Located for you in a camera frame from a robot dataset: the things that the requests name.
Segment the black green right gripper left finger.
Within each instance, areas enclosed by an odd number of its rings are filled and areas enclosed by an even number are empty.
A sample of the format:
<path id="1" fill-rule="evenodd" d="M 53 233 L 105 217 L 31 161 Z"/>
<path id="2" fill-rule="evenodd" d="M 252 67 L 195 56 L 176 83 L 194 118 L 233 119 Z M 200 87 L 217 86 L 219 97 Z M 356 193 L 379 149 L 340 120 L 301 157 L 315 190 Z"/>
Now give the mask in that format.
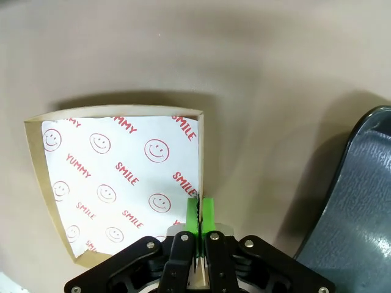
<path id="1" fill-rule="evenodd" d="M 199 200 L 187 203 L 186 222 L 163 241 L 145 236 L 68 281 L 64 292 L 186 292 L 196 258 Z"/>

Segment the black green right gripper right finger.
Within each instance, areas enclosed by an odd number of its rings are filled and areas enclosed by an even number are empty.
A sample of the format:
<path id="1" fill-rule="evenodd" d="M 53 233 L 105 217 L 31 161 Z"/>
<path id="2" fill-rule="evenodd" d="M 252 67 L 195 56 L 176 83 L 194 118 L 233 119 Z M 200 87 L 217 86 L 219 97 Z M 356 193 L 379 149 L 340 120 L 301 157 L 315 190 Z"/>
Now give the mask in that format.
<path id="1" fill-rule="evenodd" d="M 333 282 L 255 235 L 236 240 L 214 221 L 214 201 L 200 205 L 200 231 L 211 292 L 334 292 Z"/>

